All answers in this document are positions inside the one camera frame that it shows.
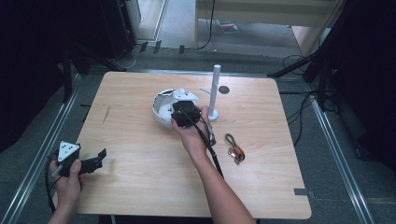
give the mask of person's left hand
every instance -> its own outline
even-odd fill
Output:
[[[57,169],[56,161],[53,161],[50,166],[50,170],[55,172]],[[81,193],[81,187],[84,183],[82,176],[78,176],[78,172],[81,169],[81,160],[75,160],[70,167],[70,176],[62,176],[59,180],[59,176],[55,176],[55,188],[58,193],[58,206],[55,210],[51,220],[60,221],[61,223],[70,222],[73,215],[76,213],[78,208],[79,195]]]

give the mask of black electronic device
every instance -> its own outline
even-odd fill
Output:
[[[201,111],[192,101],[179,101],[172,104],[172,107],[174,108],[172,118],[179,127],[190,127],[201,118]]]

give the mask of black plastic component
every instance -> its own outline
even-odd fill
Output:
[[[59,172],[59,175],[69,177],[70,176],[70,167],[73,164],[73,161],[78,159],[79,150],[75,151],[71,156],[66,158],[66,160],[60,162],[58,165],[62,165],[64,168]],[[102,159],[106,156],[106,149],[103,149],[96,158],[87,159],[85,161],[81,161],[81,170],[79,171],[79,175],[82,174],[91,174],[95,170],[102,168]]]
[[[178,127],[190,127],[197,123],[201,117],[201,111],[192,101],[179,101],[173,104],[173,108],[175,112],[172,113],[172,118]]]

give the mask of white plastic part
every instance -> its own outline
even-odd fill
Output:
[[[164,90],[159,92],[152,103],[152,115],[165,128],[172,129],[172,104],[179,101],[197,101],[198,97],[184,89]]]
[[[66,143],[64,141],[59,145],[58,161],[64,161],[67,157],[79,150],[79,145]]]
[[[221,66],[219,64],[216,64],[213,69],[212,88],[210,90],[210,102],[209,102],[210,121],[215,121],[219,116],[219,112],[215,109],[215,103],[219,88],[220,68]]]

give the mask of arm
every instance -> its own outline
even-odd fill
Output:
[[[57,168],[56,161],[53,161],[49,168],[54,172]],[[49,220],[49,224],[71,223],[78,208],[78,200],[81,192],[80,181],[82,181],[82,179],[78,176],[80,169],[81,161],[75,160],[70,167],[70,176],[62,176],[56,182],[55,187],[58,193],[58,206]]]
[[[208,107],[200,107],[201,115],[206,123]],[[198,122],[197,126],[208,137],[206,126]],[[206,154],[206,145],[194,127],[181,128],[172,120],[172,128],[180,135],[184,148],[189,153],[197,169],[205,189],[207,203],[215,223],[255,223],[253,217],[233,192],[230,186],[221,177]]]

